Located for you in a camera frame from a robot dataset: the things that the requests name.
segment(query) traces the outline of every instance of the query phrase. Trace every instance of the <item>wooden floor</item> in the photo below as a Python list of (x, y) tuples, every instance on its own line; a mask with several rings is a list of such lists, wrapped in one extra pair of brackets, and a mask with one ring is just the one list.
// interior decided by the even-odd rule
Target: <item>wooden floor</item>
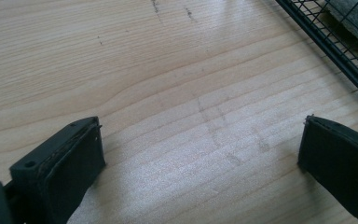
[(307, 115), (358, 131), (321, 56), (273, 0), (1, 0), (0, 181), (99, 116), (108, 165), (69, 223), (358, 223), (296, 166)]

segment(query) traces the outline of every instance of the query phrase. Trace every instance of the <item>light wood surface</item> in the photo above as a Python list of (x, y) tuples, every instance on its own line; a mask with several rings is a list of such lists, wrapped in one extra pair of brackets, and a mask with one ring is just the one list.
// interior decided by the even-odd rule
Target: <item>light wood surface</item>
[(358, 91), (273, 0), (0, 1), (0, 181), (103, 125), (70, 223), (358, 223), (296, 166), (310, 114), (358, 131)]

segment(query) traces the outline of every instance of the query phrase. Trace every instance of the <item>metal mesh basket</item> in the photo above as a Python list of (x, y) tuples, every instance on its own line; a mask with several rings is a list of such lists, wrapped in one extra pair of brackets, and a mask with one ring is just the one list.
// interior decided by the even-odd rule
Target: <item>metal mesh basket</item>
[(333, 0), (276, 1), (358, 88), (358, 0), (344, 9)]

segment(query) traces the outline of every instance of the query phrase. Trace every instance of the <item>small hole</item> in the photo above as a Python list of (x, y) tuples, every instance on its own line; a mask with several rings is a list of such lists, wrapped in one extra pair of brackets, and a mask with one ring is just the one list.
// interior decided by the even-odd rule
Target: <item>small hole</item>
[(35, 165), (36, 165), (36, 162), (34, 162), (34, 161), (27, 161), (27, 162), (24, 164), (24, 166), (27, 167), (27, 168), (31, 168), (31, 167), (33, 167), (33, 166), (35, 166)]

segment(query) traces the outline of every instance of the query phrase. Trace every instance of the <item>wire grid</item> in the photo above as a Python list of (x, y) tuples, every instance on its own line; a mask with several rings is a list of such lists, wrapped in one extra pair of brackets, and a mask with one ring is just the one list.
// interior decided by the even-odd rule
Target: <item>wire grid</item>
[[(358, 32), (358, 26), (350, 19), (358, 1), (345, 14), (324, 0), (276, 1), (358, 88), (358, 38), (342, 24), (346, 22)], [(339, 21), (333, 19), (329, 8), (340, 14)]]

